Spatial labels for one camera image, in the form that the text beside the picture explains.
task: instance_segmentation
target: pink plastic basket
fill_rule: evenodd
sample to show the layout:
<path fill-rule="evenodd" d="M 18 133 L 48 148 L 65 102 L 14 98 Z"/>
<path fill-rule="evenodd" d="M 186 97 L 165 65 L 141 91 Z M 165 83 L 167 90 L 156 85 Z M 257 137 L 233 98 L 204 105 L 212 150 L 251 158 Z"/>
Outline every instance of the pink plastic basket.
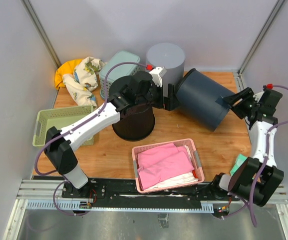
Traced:
<path fill-rule="evenodd" d="M 169 144 L 169 143 L 174 143 L 176 147 L 180 146 L 187 146 L 189 148 L 190 155 L 192 156 L 192 164 L 195 168 L 195 173 L 198 178 L 197 182 L 194 183 L 186 183 L 186 184 L 179 184 L 175 185 L 172 187 L 160 187 L 160 188 L 154 188 L 154 189 L 147 189 L 147 190 L 142 190 L 140 186 L 140 182 L 138 179 L 138 162 L 137 162 L 137 156 L 139 153 L 146 151 L 148 149 L 152 149 L 161 145 Z M 144 145 L 144 146 L 136 146 L 132 149 L 132 155 L 133 155 L 133 164 L 134 164 L 134 172 L 135 172 L 135 180 L 136 180 L 136 187 L 137 190 L 140 193 L 150 193 L 150 192 L 157 192 L 161 190 L 166 190 L 166 189 L 173 189 L 173 188 L 178 188 L 178 187 L 184 187 L 184 186 L 190 186 L 190 185 L 195 185 L 197 183 L 202 183 L 205 180 L 204 172 L 202 169 L 202 166 L 200 164 L 200 160 L 194 145 L 194 142 L 192 139 L 182 139 L 182 140 L 177 140 L 177 141 L 168 141 L 168 142 L 162 142 L 162 143 L 156 143 L 156 144 L 150 144 L 150 145 Z"/>

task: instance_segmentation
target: teal cloth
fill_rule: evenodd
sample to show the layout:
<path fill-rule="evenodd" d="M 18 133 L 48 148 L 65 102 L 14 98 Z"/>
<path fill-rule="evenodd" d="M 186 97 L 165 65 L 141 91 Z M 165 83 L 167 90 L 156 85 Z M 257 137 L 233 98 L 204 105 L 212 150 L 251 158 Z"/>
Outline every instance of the teal cloth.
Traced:
<path fill-rule="evenodd" d="M 237 169 L 244 163 L 244 161 L 246 161 L 247 157 L 239 154 L 236 161 L 235 161 L 235 165 L 233 166 L 233 168 L 230 171 L 230 175 L 234 175 L 234 173 L 237 171 Z"/>

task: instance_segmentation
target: green basket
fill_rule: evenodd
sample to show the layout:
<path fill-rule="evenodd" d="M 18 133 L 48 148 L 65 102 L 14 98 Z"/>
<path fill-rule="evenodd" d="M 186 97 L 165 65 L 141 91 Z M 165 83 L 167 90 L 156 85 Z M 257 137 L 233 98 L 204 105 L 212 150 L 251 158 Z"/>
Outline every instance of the green basket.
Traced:
<path fill-rule="evenodd" d="M 63 108 L 53 108 L 41 110 L 37 114 L 36 125 L 33 137 L 33 146 L 42 147 L 45 145 L 46 132 L 52 126 L 61 129 L 74 122 L 82 119 L 94 110 L 91 105 L 87 106 L 72 106 Z M 94 139 L 91 137 L 85 141 L 82 146 L 93 145 Z"/>

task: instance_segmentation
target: red cap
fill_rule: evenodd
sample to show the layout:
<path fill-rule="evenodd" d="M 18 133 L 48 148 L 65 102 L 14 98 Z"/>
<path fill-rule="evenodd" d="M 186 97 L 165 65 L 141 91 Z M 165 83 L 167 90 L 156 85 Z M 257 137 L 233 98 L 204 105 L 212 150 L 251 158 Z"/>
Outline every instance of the red cap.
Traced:
<path fill-rule="evenodd" d="M 272 83 L 267 84 L 267 88 L 268 88 L 268 89 L 273 89 L 273 87 L 274 87 L 274 85 L 273 85 Z"/>
<path fill-rule="evenodd" d="M 151 71 L 151 70 L 153 69 L 153 66 L 147 65 L 147 66 L 146 66 L 146 69 L 149 70 L 149 71 Z"/>

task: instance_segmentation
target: yellow fabric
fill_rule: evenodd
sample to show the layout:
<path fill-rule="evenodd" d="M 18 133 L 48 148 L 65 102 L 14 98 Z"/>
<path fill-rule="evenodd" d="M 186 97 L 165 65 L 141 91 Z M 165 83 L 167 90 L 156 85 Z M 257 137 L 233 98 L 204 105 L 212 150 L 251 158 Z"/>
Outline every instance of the yellow fabric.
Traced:
<path fill-rule="evenodd" d="M 75 59 L 65 62 L 62 66 L 57 69 L 55 73 L 55 88 L 58 90 L 61 86 L 65 87 L 63 84 L 63 75 L 64 74 L 73 74 L 74 68 L 80 64 L 83 59 Z"/>

